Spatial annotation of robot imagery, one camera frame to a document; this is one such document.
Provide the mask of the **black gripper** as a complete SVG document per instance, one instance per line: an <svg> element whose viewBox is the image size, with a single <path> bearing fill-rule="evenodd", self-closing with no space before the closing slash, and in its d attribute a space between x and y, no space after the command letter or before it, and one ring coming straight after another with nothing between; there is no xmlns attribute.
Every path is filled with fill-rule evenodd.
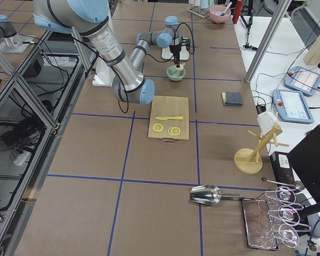
<svg viewBox="0 0 320 256"><path fill-rule="evenodd" d="M175 67L180 68L180 52L181 52L181 45L169 45L170 52L173 55L173 61L177 64Z"/></svg>

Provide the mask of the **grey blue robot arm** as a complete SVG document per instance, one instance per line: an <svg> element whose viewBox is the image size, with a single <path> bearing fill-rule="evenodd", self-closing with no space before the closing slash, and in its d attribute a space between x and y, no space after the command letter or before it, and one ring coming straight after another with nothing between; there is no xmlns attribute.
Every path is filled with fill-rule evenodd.
<svg viewBox="0 0 320 256"><path fill-rule="evenodd" d="M16 29L10 22L10 19L3 14L0 14L0 39L10 38L17 34Z"/></svg>
<svg viewBox="0 0 320 256"><path fill-rule="evenodd" d="M107 1L34 1L35 24L63 34L70 34L76 29L89 39L116 75L112 88L118 100L149 104L155 94L155 84L145 79L138 67L150 46L167 48L178 38L178 19L166 17L164 29L140 33L136 47L127 56L108 24L109 14Z"/></svg>

